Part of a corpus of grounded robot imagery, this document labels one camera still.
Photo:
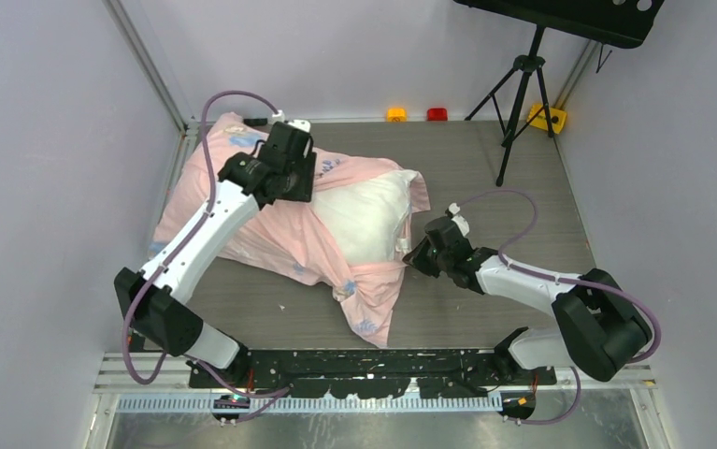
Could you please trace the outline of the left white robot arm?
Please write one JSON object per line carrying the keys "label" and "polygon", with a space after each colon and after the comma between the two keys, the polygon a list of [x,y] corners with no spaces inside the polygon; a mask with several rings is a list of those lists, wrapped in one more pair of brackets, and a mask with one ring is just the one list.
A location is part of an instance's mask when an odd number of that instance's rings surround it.
{"label": "left white robot arm", "polygon": [[114,287],[126,332],[168,355],[205,362],[223,385],[236,387],[249,372],[244,346],[186,304],[225,244],[261,209],[278,200],[311,200],[317,154],[309,122],[291,120],[274,123],[266,139],[230,156],[219,171],[209,156],[205,161],[208,198],[141,269],[123,268]]}

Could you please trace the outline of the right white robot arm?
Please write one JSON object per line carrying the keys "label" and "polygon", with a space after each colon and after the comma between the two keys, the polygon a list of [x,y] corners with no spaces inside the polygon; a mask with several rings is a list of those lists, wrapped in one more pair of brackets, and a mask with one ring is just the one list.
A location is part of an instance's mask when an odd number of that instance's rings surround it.
{"label": "right white robot arm", "polygon": [[445,274],[458,287],[515,300],[554,320],[551,328],[522,328],[496,345],[495,371],[504,382],[518,384],[543,367],[574,368],[607,382],[658,347],[658,325],[606,271],[533,267],[473,246],[467,232],[458,215],[437,218],[404,261],[426,276]]}

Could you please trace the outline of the pink pillowcase with blue print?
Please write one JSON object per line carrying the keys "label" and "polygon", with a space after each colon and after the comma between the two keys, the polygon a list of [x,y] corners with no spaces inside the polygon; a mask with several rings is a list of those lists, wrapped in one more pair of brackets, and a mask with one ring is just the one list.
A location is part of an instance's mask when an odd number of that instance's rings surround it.
{"label": "pink pillowcase with blue print", "polygon": [[[350,156],[317,149],[315,193],[366,181],[393,170],[398,163],[384,158]],[[418,173],[410,185],[411,216],[430,208],[429,195]],[[388,345],[394,305],[404,279],[403,257],[395,261],[350,266],[333,236],[314,213],[311,203],[277,201],[264,207],[225,244],[219,256],[273,271],[305,285],[324,282],[342,309],[348,326],[362,340]]]}

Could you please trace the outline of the white pillow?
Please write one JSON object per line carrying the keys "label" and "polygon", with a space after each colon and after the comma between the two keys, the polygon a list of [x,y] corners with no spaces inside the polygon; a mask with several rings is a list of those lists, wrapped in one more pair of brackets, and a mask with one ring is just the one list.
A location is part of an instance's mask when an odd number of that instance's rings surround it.
{"label": "white pillow", "polygon": [[378,177],[314,194],[311,207],[333,236],[350,266],[395,261],[395,228],[412,212],[413,170]]}

